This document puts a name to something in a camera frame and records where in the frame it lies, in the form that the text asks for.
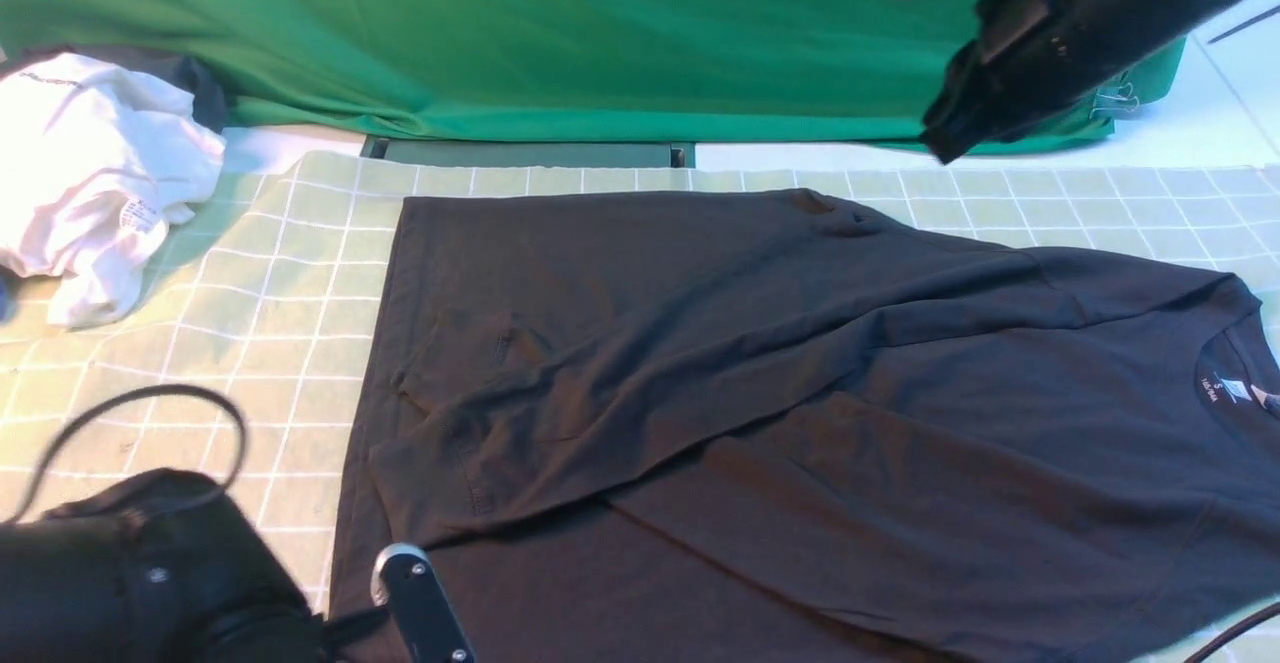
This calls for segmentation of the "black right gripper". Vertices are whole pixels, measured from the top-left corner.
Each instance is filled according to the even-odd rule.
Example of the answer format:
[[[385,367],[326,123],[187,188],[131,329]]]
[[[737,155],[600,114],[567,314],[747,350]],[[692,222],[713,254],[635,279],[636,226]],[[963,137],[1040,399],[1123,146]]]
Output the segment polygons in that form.
[[[919,134],[942,165],[1024,138],[1190,28],[1178,0],[979,0],[975,13]]]

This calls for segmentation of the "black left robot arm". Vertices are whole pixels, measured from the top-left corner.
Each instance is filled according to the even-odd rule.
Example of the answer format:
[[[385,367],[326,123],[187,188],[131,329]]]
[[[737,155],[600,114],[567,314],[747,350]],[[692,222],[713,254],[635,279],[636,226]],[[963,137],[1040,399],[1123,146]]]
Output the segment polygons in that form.
[[[5,662],[320,662],[307,598],[206,475],[154,470],[3,526]]]

